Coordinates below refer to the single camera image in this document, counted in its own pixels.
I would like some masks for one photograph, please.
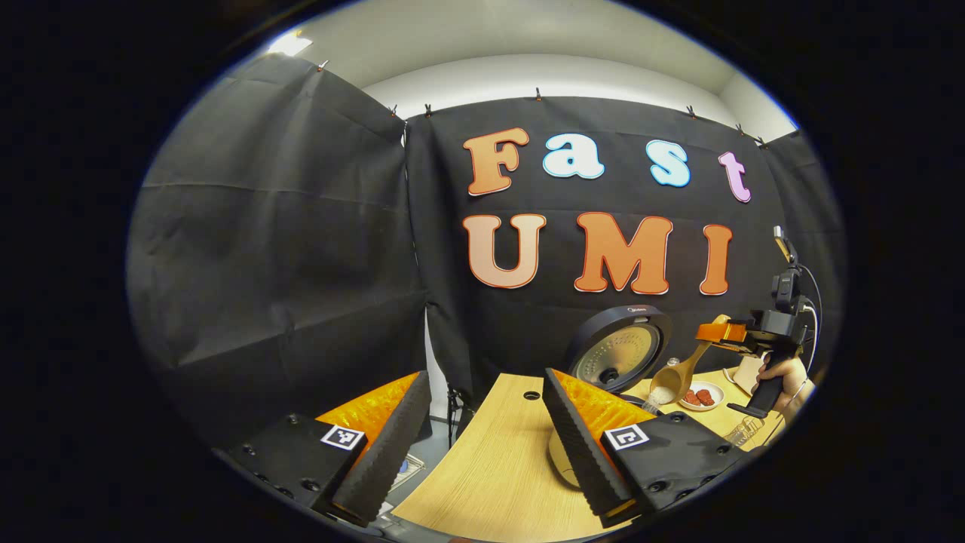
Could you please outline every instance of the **white plate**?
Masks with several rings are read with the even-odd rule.
[[[714,400],[713,405],[710,406],[695,406],[693,404],[688,404],[683,400],[678,402],[681,406],[689,409],[690,411],[710,411],[724,402],[724,390],[713,383],[708,383],[707,381],[693,381],[690,384],[690,389],[693,390],[695,394],[700,390],[708,390],[710,392],[710,398]]]

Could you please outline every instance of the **ceiling light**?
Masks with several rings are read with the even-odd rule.
[[[299,38],[298,34],[292,32],[282,36],[268,48],[269,53],[285,53],[289,57],[295,56],[298,51],[304,49],[312,43],[308,38]]]

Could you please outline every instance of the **white wall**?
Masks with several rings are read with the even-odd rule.
[[[797,130],[784,110],[741,72],[731,77],[720,98],[744,132],[754,137],[771,141]]]
[[[438,64],[363,88],[405,119],[478,101],[534,97],[629,100],[686,111],[729,127],[737,121],[720,98],[656,71],[619,62],[565,55],[500,55]]]
[[[765,141],[794,131],[779,107],[739,73],[725,88],[727,100],[656,71],[585,57],[521,54],[481,57],[410,71],[362,90],[402,119],[479,101],[534,97],[591,97],[629,100],[686,111],[734,127],[737,123]],[[446,380],[426,328],[426,353],[432,402],[429,412],[445,418]]]

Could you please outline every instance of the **blue letter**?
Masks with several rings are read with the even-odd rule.
[[[569,149],[561,149],[565,144]],[[546,140],[552,151],[543,159],[543,169],[553,177],[596,179],[603,175],[603,164],[596,154],[596,142],[583,134],[559,134]]]
[[[655,165],[650,175],[660,185],[684,186],[690,183],[687,154],[676,143],[654,139],[647,143],[647,156]]]

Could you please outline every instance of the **meat slice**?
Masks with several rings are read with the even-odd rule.
[[[714,405],[714,399],[710,397],[710,390],[706,388],[704,390],[697,391],[697,399],[701,400],[701,403],[706,406]]]

